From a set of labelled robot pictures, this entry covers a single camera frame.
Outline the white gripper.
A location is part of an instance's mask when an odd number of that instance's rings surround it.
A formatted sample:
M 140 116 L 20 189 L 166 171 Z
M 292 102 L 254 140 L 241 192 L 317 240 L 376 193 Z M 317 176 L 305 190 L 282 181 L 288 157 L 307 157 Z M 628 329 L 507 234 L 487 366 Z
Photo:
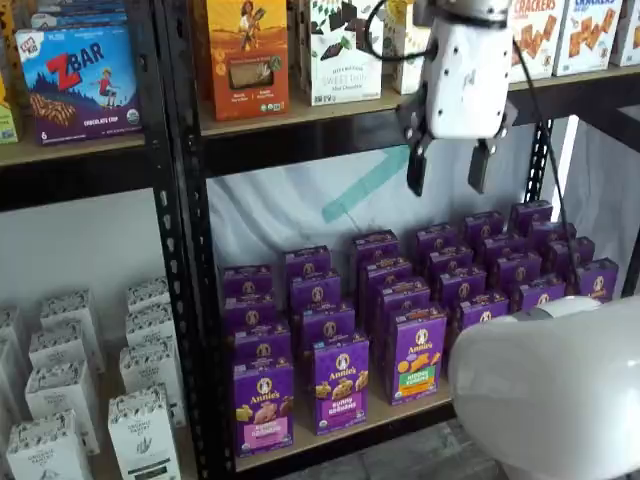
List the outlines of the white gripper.
M 478 139 L 467 181 L 483 194 L 489 160 L 517 117 L 517 108 L 506 104 L 512 32 L 437 17 L 430 41 L 437 44 L 437 54 L 423 65 L 427 84 L 397 106 L 397 120 L 409 147 L 408 188 L 422 196 L 426 153 L 434 138 Z

